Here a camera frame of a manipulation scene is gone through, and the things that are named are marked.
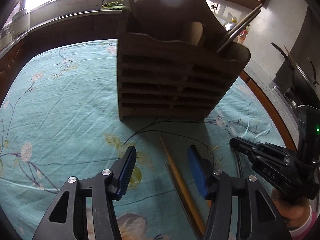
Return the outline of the person's right hand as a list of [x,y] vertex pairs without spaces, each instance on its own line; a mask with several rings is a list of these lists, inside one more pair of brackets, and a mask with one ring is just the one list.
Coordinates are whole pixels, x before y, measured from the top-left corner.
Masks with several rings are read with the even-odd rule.
[[289,230],[296,230],[307,222],[311,213],[308,198],[293,199],[273,188],[271,199]]

